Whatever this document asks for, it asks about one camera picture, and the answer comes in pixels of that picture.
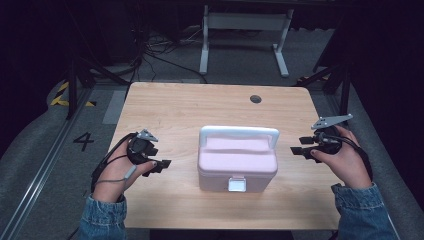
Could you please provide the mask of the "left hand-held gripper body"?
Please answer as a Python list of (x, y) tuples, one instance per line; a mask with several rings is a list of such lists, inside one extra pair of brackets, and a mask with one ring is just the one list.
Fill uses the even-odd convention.
[(158, 150), (154, 142), (158, 139), (147, 129), (130, 134), (127, 146), (127, 156), (133, 164), (139, 165), (149, 161), (150, 156), (155, 156)]

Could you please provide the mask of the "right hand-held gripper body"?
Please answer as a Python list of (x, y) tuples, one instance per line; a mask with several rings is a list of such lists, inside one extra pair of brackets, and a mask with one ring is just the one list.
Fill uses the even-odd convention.
[(336, 125), (352, 118), (352, 114), (320, 117), (311, 126), (314, 131), (312, 139), (314, 143), (318, 144), (317, 149), (327, 154), (336, 154), (342, 147), (341, 135)]

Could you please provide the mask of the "pink box with white handle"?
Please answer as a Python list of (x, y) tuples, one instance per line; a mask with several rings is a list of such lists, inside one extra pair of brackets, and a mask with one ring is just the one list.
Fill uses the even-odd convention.
[(198, 176), (204, 191), (263, 192), (278, 172), (275, 128), (204, 126)]

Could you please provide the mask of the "person's right hand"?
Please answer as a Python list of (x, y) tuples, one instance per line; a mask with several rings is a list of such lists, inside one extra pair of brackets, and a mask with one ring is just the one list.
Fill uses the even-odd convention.
[(372, 186), (372, 181), (361, 156), (348, 143), (343, 143), (336, 154), (312, 150), (311, 155), (325, 163), (347, 187), (365, 189)]

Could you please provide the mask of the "person's left hand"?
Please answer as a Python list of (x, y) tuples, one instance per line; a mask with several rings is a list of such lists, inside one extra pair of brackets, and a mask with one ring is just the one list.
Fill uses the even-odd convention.
[(108, 165), (95, 184), (93, 199), (115, 203), (138, 177), (156, 166), (154, 161), (134, 165), (127, 157), (127, 146), (128, 140), (125, 140), (108, 158)]

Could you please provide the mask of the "black tripod stand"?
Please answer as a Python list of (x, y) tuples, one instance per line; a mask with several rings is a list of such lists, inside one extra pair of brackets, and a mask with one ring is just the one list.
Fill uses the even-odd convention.
[(306, 87), (309, 84), (327, 77), (322, 90), (325, 94), (333, 95), (338, 88), (341, 88), (340, 103), (338, 111), (340, 115), (348, 113), (349, 92), (351, 84), (350, 64), (340, 64), (327, 67), (312, 76), (301, 77), (294, 84), (294, 87)]
[(95, 85), (94, 75), (91, 70), (97, 71), (99, 74), (112, 80), (119, 85), (129, 86), (130, 83), (115, 73), (107, 70), (99, 64), (95, 64), (81, 57), (74, 57), (70, 61), (68, 68), (68, 114), (66, 119), (70, 120), (78, 109), (77, 103), (77, 82), (80, 82), (84, 88), (92, 88)]

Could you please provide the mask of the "white metal stand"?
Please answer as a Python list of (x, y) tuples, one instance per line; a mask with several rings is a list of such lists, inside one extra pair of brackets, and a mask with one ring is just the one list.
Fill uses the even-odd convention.
[(259, 13), (223, 13), (211, 12), (208, 5), (204, 6), (202, 19), (203, 43), (200, 57), (199, 73), (208, 72), (209, 59), (209, 30), (254, 30), (279, 31), (280, 40), (272, 45), (272, 50), (282, 77), (288, 77), (289, 71), (282, 53), (282, 49), (293, 18), (293, 9), (283, 14)]

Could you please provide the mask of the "metal floor rail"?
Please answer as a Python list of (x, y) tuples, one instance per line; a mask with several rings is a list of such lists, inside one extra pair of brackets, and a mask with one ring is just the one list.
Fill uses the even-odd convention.
[(49, 108), (6, 151), (0, 161), (0, 240), (15, 240), (91, 93), (81, 91), (68, 120), (68, 108)]

